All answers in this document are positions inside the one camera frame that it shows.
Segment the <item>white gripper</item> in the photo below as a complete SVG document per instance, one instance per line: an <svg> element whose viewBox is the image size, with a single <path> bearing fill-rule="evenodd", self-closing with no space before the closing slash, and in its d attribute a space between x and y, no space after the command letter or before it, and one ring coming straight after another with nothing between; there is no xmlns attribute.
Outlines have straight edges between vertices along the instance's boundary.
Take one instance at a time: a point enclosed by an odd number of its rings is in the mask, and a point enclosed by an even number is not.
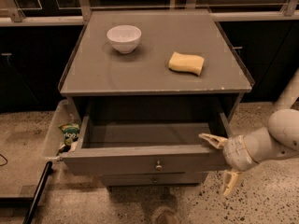
<svg viewBox="0 0 299 224"><path fill-rule="evenodd" d="M216 149L223 149L223 156L233 168L223 173L222 195L228 197L242 177L242 172L255 167L258 163L250 156L244 142L244 136L225 138L210 133L200 133L199 137L208 141Z"/></svg>

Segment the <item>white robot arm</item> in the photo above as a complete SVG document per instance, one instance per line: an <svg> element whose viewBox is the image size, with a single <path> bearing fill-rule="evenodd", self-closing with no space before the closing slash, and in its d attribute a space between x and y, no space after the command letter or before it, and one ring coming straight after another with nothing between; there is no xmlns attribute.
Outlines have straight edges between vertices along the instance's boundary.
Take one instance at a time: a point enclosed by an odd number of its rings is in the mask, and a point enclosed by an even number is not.
<svg viewBox="0 0 299 224"><path fill-rule="evenodd" d="M299 98L299 69L275 102L276 111L267 126L230 138L200 133L216 149L221 149L232 167L223 175L222 195L227 197L246 171L264 161L287 160L299 156L299 111L292 105Z"/></svg>

